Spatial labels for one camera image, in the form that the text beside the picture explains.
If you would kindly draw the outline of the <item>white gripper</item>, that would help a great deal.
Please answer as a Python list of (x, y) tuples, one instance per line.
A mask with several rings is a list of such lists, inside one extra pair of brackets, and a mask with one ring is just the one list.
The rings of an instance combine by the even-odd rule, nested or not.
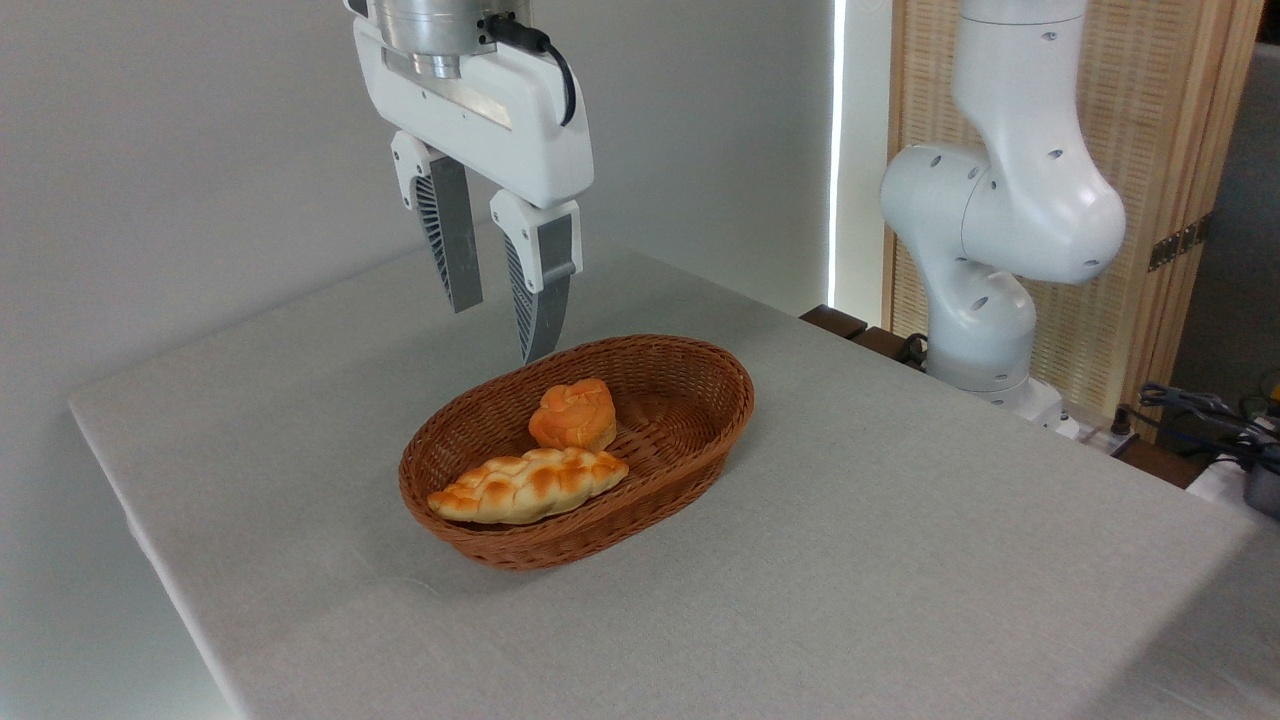
[(584, 268), (571, 199), (594, 181), (585, 101), (564, 124), (564, 74), (548, 55), (495, 44), (462, 56), (458, 78), (443, 79), (388, 47), (370, 19), (356, 15), (353, 33), (372, 105), (399, 129), (390, 150), (402, 201), (420, 220), (452, 310), (483, 302), (467, 167), (503, 188), (490, 211), (504, 236), (521, 357), (554, 352), (571, 277)]

